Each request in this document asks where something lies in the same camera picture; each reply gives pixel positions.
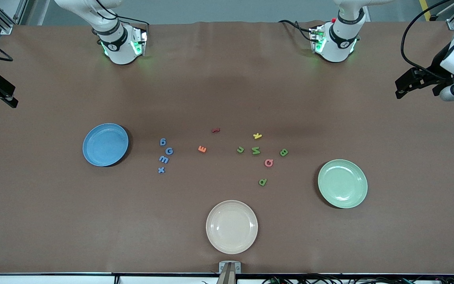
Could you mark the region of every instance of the yellow stripe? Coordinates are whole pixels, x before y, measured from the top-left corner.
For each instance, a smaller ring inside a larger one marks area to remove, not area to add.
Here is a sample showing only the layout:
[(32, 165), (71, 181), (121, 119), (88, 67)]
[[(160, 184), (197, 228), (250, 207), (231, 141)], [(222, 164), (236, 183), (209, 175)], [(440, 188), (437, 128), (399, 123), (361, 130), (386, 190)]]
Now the yellow stripe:
[[(427, 1), (426, 0), (420, 0), (420, 5), (421, 5), (421, 10), (425, 11), (425, 9), (428, 9)], [(428, 22), (430, 21), (430, 11), (425, 13), (425, 20)]]

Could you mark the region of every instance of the white plate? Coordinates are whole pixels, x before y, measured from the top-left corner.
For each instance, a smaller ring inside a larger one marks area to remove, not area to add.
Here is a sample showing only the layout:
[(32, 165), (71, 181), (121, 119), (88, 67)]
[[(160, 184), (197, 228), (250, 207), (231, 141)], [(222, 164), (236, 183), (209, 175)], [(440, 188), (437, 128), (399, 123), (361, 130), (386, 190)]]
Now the white plate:
[(225, 254), (238, 254), (250, 248), (257, 232), (255, 213), (248, 205), (236, 200), (218, 203), (206, 220), (210, 243)]

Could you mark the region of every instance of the brown table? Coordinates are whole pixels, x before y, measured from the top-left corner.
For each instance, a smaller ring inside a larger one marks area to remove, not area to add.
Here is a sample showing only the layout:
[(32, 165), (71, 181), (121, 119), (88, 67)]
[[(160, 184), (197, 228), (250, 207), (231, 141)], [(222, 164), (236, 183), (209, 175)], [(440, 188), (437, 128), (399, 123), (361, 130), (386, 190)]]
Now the brown table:
[[(20, 101), (0, 102), (0, 273), (207, 272), (226, 259), (247, 273), (454, 273), (454, 103), (430, 88), (396, 99), (406, 25), (367, 23), (340, 64), (283, 24), (153, 26), (147, 56), (126, 66), (90, 27), (15, 27), (0, 40), (15, 58), (0, 74)], [(417, 23), (407, 55), (427, 65), (451, 36)], [(128, 129), (131, 147), (99, 168), (82, 142), (105, 122)], [(175, 153), (159, 175), (162, 137)], [(317, 191), (320, 167), (338, 158), (369, 182), (353, 209)], [(259, 221), (234, 256), (205, 233), (229, 199)]]

